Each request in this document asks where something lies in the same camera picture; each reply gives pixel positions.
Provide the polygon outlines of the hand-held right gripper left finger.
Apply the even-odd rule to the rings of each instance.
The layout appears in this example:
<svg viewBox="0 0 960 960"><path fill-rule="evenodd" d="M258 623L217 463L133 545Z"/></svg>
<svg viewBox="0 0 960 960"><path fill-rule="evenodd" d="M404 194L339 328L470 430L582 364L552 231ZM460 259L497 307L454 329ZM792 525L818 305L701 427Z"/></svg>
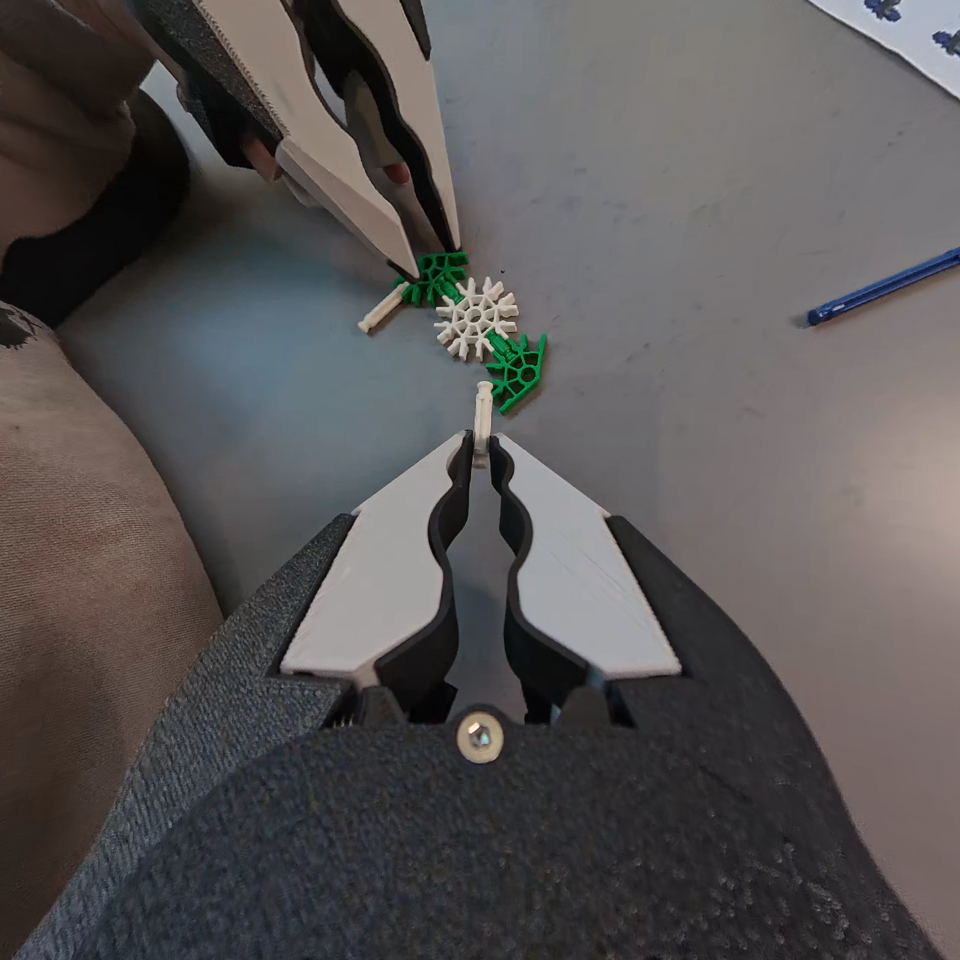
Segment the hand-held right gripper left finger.
<svg viewBox="0 0 960 960"><path fill-rule="evenodd" d="M470 507L471 434L366 498L282 656L282 673L389 689L412 710L458 651L448 548Z"/></svg>

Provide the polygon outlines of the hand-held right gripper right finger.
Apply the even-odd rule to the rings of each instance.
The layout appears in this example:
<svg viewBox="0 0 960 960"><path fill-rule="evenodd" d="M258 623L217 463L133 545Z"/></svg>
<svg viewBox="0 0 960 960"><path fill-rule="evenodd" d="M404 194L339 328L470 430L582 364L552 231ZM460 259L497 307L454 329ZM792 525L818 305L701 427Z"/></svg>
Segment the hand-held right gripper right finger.
<svg viewBox="0 0 960 960"><path fill-rule="evenodd" d="M504 648L527 708L559 710L584 686L680 676L613 516L506 436L490 439L489 468L513 553Z"/></svg>

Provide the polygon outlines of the toy instruction poster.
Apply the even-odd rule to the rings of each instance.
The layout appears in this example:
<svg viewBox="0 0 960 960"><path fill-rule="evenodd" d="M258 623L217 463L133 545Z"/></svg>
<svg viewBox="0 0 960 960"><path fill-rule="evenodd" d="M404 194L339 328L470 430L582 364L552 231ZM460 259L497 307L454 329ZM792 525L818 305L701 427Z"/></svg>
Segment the toy instruction poster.
<svg viewBox="0 0 960 960"><path fill-rule="evenodd" d="M959 98L958 1L810 1Z"/></svg>

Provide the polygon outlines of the white snowflake toy connector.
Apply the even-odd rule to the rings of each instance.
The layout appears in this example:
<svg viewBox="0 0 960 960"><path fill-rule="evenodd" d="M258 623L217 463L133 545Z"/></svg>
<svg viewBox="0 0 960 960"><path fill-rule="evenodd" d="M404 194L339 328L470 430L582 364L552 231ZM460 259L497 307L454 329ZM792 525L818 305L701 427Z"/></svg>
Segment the white snowflake toy connector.
<svg viewBox="0 0 960 960"><path fill-rule="evenodd" d="M491 336L510 338L517 332L515 318L520 315L515 295L505 290L501 280L487 277L478 287L473 277L457 281L455 293L444 294L443 305L436 307L436 340L453 358L480 362L494 348Z"/></svg>

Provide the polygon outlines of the grey desk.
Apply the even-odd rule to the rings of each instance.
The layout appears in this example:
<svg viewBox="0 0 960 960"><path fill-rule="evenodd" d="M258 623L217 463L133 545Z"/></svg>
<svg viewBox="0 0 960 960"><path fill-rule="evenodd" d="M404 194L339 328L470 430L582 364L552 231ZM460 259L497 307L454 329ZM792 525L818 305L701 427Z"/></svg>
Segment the grey desk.
<svg viewBox="0 0 960 960"><path fill-rule="evenodd" d="M462 245L548 335L499 425L630 520L797 702L877 864L958 958L958 102L808 2L424 2ZM60 330L225 612L468 427L481 374L326 213L198 162Z"/></svg>

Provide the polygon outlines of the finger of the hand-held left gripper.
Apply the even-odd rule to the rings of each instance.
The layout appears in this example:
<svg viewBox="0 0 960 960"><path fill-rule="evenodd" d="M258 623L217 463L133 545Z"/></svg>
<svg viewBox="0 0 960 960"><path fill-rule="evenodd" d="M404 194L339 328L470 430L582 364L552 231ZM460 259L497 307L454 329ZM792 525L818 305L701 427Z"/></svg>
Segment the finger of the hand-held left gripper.
<svg viewBox="0 0 960 960"><path fill-rule="evenodd" d="M356 68L390 144L410 170L415 197L441 248L456 253L457 204L423 3L340 1L337 7L357 37Z"/></svg>
<svg viewBox="0 0 960 960"><path fill-rule="evenodd" d="M419 269L402 219L370 180L354 139L318 92L291 12L280 1L198 6L280 131L281 170L405 277Z"/></svg>

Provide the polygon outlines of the green toy connector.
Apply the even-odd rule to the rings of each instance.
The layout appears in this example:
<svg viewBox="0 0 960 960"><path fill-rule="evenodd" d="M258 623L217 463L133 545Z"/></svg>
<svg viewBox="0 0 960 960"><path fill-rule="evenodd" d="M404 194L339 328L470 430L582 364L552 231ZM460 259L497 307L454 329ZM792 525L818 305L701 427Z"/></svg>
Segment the green toy connector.
<svg viewBox="0 0 960 960"><path fill-rule="evenodd" d="M498 378L493 381L492 399L501 415L508 415L539 386L548 337L540 335L531 344L526 334L518 341L491 331L487 335L491 359L486 370Z"/></svg>
<svg viewBox="0 0 960 960"><path fill-rule="evenodd" d="M458 304L463 298L460 286L469 278L469 264L470 257L463 251L426 254L417 260L418 279L409 283L398 278L392 288L399 291L403 303L412 306L442 306L447 299Z"/></svg>

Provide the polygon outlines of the blue toy rod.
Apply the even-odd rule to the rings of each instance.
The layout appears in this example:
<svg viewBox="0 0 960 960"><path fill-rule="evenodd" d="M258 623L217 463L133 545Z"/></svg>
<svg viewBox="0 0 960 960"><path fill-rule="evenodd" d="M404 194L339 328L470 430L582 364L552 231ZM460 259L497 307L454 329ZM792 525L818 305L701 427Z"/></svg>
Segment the blue toy rod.
<svg viewBox="0 0 960 960"><path fill-rule="evenodd" d="M872 282L851 293L844 294L810 309L803 318L805 325L809 328L818 327L825 322L899 293L910 286L954 270L958 268L958 266L959 248L954 247L918 265L899 271L882 280Z"/></svg>

